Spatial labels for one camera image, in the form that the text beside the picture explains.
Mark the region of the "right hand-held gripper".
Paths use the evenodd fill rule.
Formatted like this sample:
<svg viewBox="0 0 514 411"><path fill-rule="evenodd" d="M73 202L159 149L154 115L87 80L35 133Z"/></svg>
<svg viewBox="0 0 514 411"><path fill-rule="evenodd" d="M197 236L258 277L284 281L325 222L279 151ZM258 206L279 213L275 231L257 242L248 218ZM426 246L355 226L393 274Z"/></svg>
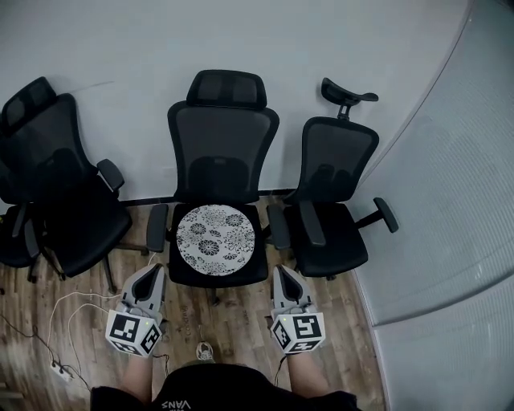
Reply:
<svg viewBox="0 0 514 411"><path fill-rule="evenodd" d="M302 275L277 265L272 276L272 301L275 309L303 305L272 313L271 337L284 355L311 352L324 342L324 315L311 303L310 288Z"/></svg>

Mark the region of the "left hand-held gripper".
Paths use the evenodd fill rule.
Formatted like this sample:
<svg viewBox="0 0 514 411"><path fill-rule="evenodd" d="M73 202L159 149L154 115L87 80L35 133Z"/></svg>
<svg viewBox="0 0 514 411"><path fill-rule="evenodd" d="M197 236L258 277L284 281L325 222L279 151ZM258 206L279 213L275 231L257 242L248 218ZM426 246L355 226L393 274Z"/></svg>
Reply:
<svg viewBox="0 0 514 411"><path fill-rule="evenodd" d="M160 263L131 275L124 283L116 308L108 312L106 340L119 352L151 356L163 336L164 294L165 269Z"/></svg>

